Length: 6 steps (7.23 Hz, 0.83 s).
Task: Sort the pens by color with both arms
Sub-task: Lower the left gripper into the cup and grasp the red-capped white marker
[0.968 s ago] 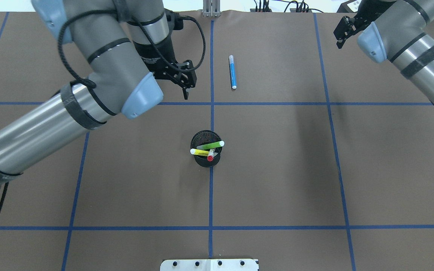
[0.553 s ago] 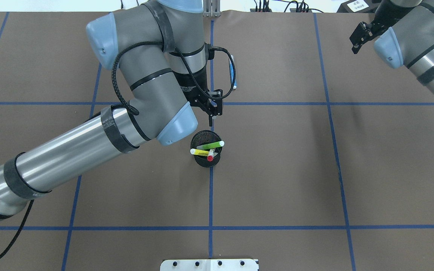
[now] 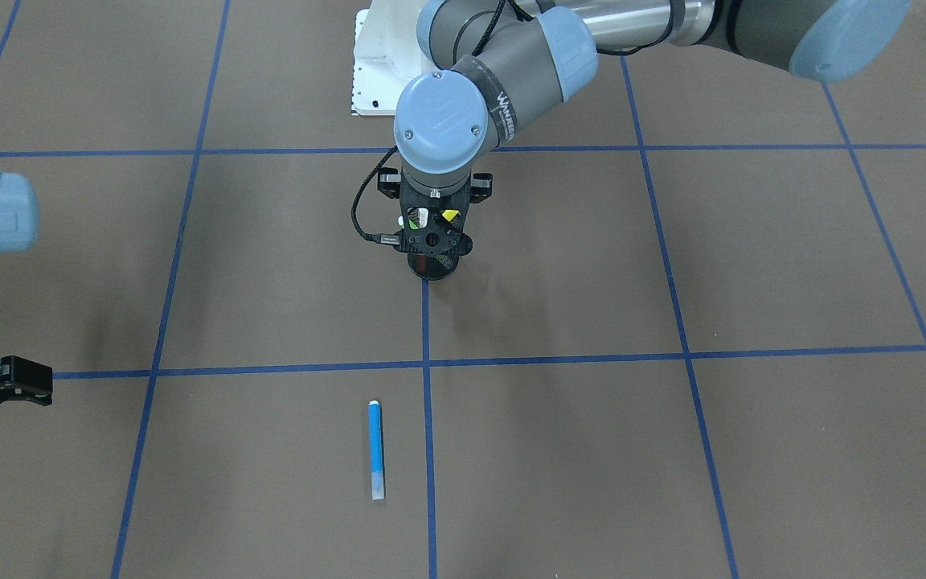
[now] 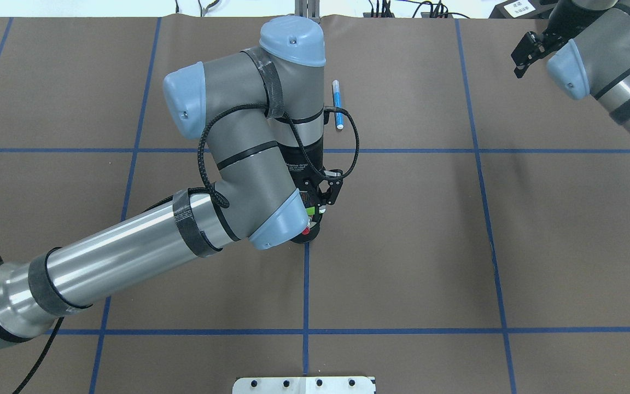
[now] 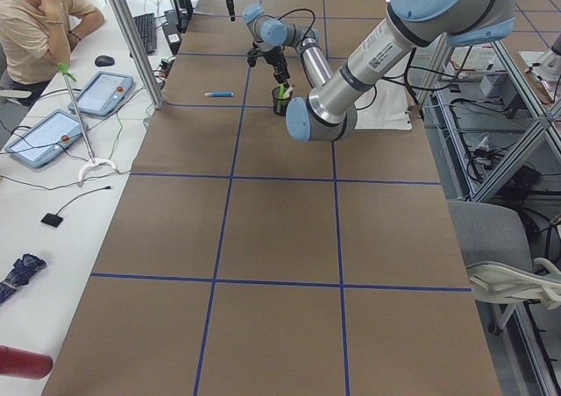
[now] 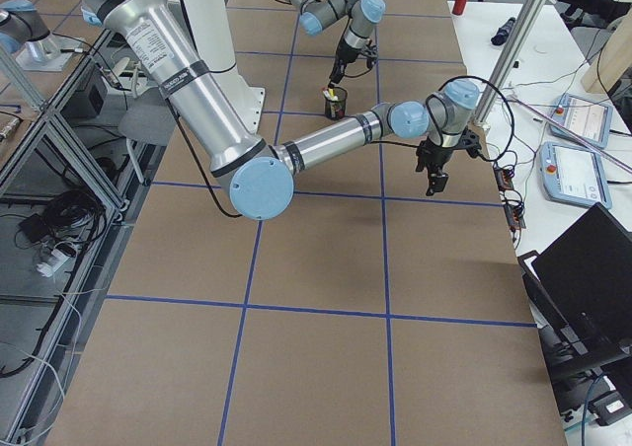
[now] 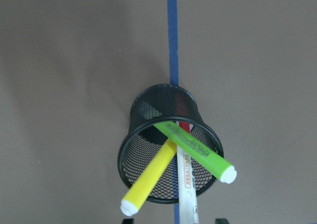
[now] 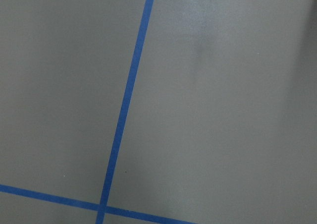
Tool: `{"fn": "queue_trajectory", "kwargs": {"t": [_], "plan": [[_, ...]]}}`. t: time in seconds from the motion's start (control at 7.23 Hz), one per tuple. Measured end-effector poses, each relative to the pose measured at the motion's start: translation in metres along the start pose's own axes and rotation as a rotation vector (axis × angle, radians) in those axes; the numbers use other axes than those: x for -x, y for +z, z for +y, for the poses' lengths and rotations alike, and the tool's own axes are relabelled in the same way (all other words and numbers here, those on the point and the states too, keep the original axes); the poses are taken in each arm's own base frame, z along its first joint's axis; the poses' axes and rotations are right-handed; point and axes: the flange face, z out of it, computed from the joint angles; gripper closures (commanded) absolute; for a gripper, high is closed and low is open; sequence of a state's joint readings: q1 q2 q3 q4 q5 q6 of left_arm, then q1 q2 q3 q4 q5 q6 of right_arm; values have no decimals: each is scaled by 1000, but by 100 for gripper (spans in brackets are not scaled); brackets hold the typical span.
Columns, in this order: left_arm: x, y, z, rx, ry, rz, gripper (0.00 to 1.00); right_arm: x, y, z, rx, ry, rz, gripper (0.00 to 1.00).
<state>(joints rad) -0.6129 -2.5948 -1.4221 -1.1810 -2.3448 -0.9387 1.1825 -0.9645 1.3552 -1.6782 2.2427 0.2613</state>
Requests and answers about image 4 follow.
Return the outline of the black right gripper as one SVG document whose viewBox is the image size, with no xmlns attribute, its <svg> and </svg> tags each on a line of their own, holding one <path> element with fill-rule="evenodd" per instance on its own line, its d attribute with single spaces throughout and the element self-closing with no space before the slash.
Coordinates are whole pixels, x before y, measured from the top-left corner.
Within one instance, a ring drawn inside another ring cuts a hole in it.
<svg viewBox="0 0 630 394">
<path fill-rule="evenodd" d="M 544 32 L 526 32 L 512 51 L 515 76 L 522 78 L 530 65 L 545 57 L 545 50 L 560 49 L 602 14 L 603 3 L 600 1 L 557 1 Z"/>
</svg>

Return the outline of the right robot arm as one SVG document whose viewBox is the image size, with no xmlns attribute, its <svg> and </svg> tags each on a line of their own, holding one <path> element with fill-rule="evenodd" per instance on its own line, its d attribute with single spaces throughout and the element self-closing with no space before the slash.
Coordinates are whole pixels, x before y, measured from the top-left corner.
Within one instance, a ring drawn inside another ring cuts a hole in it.
<svg viewBox="0 0 630 394">
<path fill-rule="evenodd" d="M 565 94 L 592 96 L 630 134 L 630 1 L 558 1 L 544 31 L 525 33 L 511 58 L 517 78 L 547 59 Z"/>
</svg>

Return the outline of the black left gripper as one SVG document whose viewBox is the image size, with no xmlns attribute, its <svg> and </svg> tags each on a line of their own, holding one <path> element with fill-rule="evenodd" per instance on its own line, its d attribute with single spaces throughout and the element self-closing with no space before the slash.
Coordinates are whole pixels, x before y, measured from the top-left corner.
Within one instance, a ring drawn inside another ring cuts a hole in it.
<svg viewBox="0 0 630 394">
<path fill-rule="evenodd" d="M 323 165 L 324 137 L 317 142 L 298 146 L 282 144 L 282 157 L 294 185 L 301 192 L 318 192 L 318 214 L 326 212 L 326 207 L 334 205 L 343 186 L 342 180 L 323 179 L 317 175 L 325 169 Z"/>
</svg>

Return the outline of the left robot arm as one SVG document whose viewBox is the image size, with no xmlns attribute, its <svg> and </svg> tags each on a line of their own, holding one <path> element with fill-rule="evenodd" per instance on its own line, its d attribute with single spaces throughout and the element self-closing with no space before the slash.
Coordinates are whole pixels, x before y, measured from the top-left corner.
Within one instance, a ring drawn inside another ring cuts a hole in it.
<svg viewBox="0 0 630 394">
<path fill-rule="evenodd" d="M 59 160 L 27 166 L 12 161 L 5 174 L 39 192 L 74 187 L 87 202 L 59 199 L 46 215 L 59 215 L 65 229 L 90 216 L 103 175 L 79 167 L 83 158 L 125 159 L 125 190 L 132 190 L 144 148 L 143 120 L 155 67 L 162 20 L 127 26 L 71 20 L 30 40 L 40 53 L 13 59 L 28 70 L 0 102 L 0 132 L 30 141 L 77 132 L 89 146 L 0 146 L 0 153 L 47 155 Z M 182 135 L 195 139 L 202 187 L 183 188 L 137 216 L 123 211 L 113 226 L 28 261 L 0 255 L 0 349 L 57 331 L 62 320 L 95 302 L 177 266 L 221 252 L 242 239 L 258 250 L 301 239 L 310 210 L 304 207 L 307 177 L 297 178 L 297 160 L 320 179 L 325 45 L 320 25 L 288 15 L 266 22 L 258 45 L 168 74 L 163 82 L 168 113 Z M 53 172 L 75 169 L 54 185 Z"/>
</svg>

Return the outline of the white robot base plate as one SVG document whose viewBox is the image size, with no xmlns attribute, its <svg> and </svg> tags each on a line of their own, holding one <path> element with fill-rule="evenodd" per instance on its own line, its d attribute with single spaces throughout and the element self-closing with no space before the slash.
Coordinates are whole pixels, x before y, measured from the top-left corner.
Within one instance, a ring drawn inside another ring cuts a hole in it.
<svg viewBox="0 0 630 394">
<path fill-rule="evenodd" d="M 369 376 L 243 377 L 235 381 L 232 393 L 376 393 Z"/>
</svg>

